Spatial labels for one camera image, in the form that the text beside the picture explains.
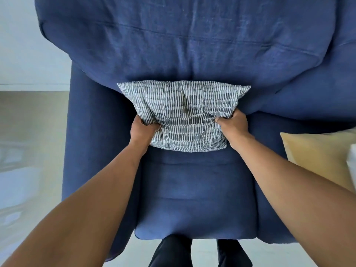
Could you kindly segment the person's right hand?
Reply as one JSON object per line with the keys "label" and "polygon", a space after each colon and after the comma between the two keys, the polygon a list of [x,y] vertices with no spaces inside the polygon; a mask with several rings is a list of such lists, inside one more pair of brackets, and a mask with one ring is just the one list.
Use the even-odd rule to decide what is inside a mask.
{"label": "person's right hand", "polygon": [[231,126],[221,128],[221,130],[232,147],[237,146],[242,139],[253,139],[253,136],[248,131],[247,118],[243,112],[236,108],[229,119],[232,122]]}

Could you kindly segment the person's left hand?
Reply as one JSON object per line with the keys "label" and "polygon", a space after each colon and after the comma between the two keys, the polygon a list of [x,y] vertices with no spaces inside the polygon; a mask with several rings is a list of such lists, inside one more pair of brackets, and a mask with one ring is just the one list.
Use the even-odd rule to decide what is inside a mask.
{"label": "person's left hand", "polygon": [[145,133],[145,124],[139,115],[136,115],[131,125],[130,144],[138,146],[139,148],[147,149],[152,142],[155,134]]}

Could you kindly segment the grey white patterned cushion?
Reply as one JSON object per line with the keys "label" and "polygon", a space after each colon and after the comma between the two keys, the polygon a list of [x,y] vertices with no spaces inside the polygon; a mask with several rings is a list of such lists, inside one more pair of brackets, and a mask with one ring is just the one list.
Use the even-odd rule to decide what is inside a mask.
{"label": "grey white patterned cushion", "polygon": [[145,125],[159,124],[151,146],[178,152],[225,149],[216,117],[230,118],[250,85],[216,81],[143,80],[118,83]]}

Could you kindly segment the person's right forearm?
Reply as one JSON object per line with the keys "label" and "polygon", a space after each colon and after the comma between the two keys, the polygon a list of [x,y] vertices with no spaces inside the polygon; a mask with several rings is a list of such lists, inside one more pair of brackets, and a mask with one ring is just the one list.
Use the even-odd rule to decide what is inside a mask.
{"label": "person's right forearm", "polygon": [[247,134],[226,134],[265,197],[318,267],[356,267],[356,194]]}

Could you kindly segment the person's left forearm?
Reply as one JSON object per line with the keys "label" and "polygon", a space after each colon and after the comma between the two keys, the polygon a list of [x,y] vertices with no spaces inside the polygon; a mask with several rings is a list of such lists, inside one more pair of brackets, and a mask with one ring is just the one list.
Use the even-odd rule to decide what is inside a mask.
{"label": "person's left forearm", "polygon": [[31,231],[1,267],[103,267],[149,143],[124,150]]}

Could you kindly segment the blue fabric sofa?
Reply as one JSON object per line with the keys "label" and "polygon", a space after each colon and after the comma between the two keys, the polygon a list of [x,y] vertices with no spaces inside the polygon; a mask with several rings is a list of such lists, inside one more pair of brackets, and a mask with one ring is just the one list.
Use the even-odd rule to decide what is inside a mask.
{"label": "blue fabric sofa", "polygon": [[[120,83],[250,85],[252,135],[287,158],[281,132],[356,125],[356,0],[35,0],[42,35],[72,60],[62,199],[129,141],[136,111]],[[149,147],[106,261],[142,240],[296,243],[229,145]]]}

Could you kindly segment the yellow cushion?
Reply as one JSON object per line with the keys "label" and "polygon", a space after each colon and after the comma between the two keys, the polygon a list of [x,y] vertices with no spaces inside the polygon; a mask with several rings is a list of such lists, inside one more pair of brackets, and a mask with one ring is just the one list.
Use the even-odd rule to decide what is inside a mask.
{"label": "yellow cushion", "polygon": [[356,193],[347,157],[356,144],[356,127],[335,133],[281,133],[288,161]]}

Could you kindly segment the white object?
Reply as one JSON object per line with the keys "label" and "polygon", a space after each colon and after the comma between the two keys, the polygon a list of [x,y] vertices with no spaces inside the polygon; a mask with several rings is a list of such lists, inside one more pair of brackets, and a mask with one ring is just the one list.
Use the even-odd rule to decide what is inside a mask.
{"label": "white object", "polygon": [[346,160],[351,181],[356,191],[356,144],[352,144],[349,149],[349,153]]}

